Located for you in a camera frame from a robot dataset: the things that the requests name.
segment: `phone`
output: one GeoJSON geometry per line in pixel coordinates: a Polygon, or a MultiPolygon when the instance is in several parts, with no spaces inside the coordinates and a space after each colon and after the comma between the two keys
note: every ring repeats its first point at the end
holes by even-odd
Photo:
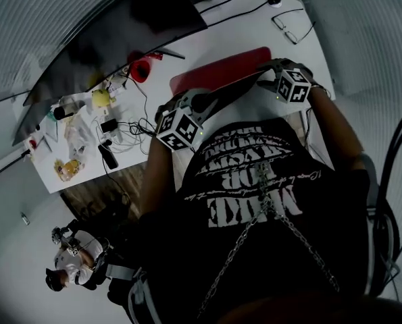
{"type": "Polygon", "coordinates": [[[112,142],[109,139],[106,140],[99,145],[99,151],[109,169],[115,169],[116,167],[118,167],[118,162],[115,159],[114,154],[109,150],[109,145],[111,144],[112,142]]]}
{"type": "Polygon", "coordinates": [[[108,121],[103,122],[100,126],[103,133],[111,132],[117,129],[118,122],[115,119],[110,119],[108,121]]]}

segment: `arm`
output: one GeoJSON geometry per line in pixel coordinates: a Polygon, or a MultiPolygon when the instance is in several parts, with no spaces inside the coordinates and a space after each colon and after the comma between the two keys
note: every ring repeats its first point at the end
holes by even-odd
{"type": "Polygon", "coordinates": [[[86,250],[80,250],[79,255],[82,258],[82,262],[90,269],[94,266],[94,259],[86,250]]]}
{"type": "Polygon", "coordinates": [[[151,139],[141,190],[141,215],[166,206],[175,195],[172,152],[156,137],[151,139]]]}
{"type": "Polygon", "coordinates": [[[319,123],[325,145],[337,171],[364,169],[363,147],[352,127],[322,88],[312,88],[308,101],[319,123]]]}

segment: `eyeglasses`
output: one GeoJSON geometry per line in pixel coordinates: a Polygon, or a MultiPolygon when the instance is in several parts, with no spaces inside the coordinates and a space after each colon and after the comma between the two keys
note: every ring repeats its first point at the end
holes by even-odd
{"type": "MultiPolygon", "coordinates": [[[[281,16],[282,14],[287,14],[289,12],[294,12],[294,11],[303,11],[303,8],[299,8],[299,9],[291,9],[290,11],[286,11],[286,12],[282,12],[280,14],[278,14],[277,16],[274,16],[273,18],[271,18],[271,20],[273,21],[273,23],[275,23],[275,25],[279,28],[279,30],[284,31],[284,29],[286,29],[286,26],[284,25],[284,23],[282,22],[282,20],[280,20],[278,17],[281,16]]],[[[300,43],[310,32],[311,29],[313,29],[313,27],[315,26],[316,22],[313,22],[313,24],[311,25],[309,31],[306,32],[306,34],[301,37],[300,39],[298,39],[291,31],[284,31],[284,35],[287,39],[289,39],[294,45],[297,45],[298,43],[300,43]]]]}

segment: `black t-shirt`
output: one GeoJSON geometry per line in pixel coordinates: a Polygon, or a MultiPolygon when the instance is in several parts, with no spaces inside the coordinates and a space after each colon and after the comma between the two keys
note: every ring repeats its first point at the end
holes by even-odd
{"type": "MultiPolygon", "coordinates": [[[[194,155],[176,202],[141,217],[143,269],[163,323],[195,321],[237,238],[260,210],[255,165],[268,161],[268,192],[318,251],[342,294],[362,294],[368,266],[366,171],[338,173],[315,161],[283,119],[236,123],[194,155]]],[[[302,242],[274,215],[260,215],[203,320],[244,303],[299,290],[333,292],[302,242]]]]}

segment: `yellow object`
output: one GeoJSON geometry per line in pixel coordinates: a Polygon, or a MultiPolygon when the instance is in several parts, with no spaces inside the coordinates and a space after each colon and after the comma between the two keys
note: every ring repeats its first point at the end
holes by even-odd
{"type": "Polygon", "coordinates": [[[64,182],[73,178],[83,167],[84,165],[77,159],[72,159],[66,164],[64,164],[60,159],[57,159],[53,166],[59,178],[64,182]]]}
{"type": "Polygon", "coordinates": [[[93,105],[98,108],[106,107],[111,104],[111,102],[115,102],[115,97],[111,97],[109,91],[106,89],[94,90],[92,93],[93,96],[93,105]]]}
{"type": "Polygon", "coordinates": [[[90,76],[90,78],[89,78],[89,80],[88,80],[88,87],[89,87],[89,88],[92,88],[92,87],[98,85],[98,83],[102,82],[103,79],[105,79],[105,76],[103,75],[102,72],[100,72],[100,71],[94,72],[94,73],[90,76]]]}

